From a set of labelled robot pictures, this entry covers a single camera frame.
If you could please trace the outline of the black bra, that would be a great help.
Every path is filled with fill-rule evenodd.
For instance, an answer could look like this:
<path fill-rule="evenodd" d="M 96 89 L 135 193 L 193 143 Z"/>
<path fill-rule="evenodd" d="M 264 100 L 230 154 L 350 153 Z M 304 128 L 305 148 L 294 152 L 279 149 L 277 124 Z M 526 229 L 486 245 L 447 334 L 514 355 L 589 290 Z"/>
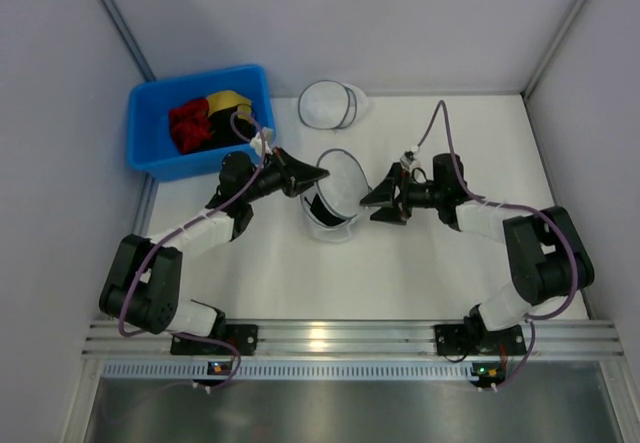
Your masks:
<path fill-rule="evenodd" d="M 349 219 L 333 214 L 316 194 L 312 199 L 304 197 L 303 202 L 307 205 L 309 214 L 321 225 L 329 228 L 338 227 L 349 222 Z"/>

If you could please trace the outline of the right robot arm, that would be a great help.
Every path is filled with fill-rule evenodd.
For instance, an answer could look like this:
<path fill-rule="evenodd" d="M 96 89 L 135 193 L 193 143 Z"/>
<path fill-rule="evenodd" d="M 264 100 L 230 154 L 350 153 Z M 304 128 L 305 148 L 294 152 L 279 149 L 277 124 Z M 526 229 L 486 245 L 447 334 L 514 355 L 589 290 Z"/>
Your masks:
<path fill-rule="evenodd" d="M 433 209 L 460 233 L 505 246 L 510 280 L 465 319 L 476 333 L 506 330 L 554 298 L 570 302 L 595 280 L 595 268 L 568 211 L 495 203 L 472 195 L 457 154 L 438 154 L 433 176 L 419 181 L 408 155 L 392 164 L 384 179 L 360 201 L 371 220 L 404 225 L 416 209 Z"/>

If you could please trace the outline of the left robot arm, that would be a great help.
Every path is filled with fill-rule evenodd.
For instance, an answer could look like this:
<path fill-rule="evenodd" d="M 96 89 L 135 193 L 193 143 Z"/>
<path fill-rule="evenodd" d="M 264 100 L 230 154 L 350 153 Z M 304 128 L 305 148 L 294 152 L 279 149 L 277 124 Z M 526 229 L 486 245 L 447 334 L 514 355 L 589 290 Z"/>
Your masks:
<path fill-rule="evenodd" d="M 183 264 L 240 237 L 254 216 L 254 201 L 276 192 L 297 197 L 329 175 L 281 148 L 258 164 L 244 152 L 228 154 L 215 193 L 196 216 L 165 233 L 121 240 L 99 297 L 100 311 L 136 328 L 123 330 L 126 336 L 167 332 L 214 338 L 225 316 L 181 296 Z"/>

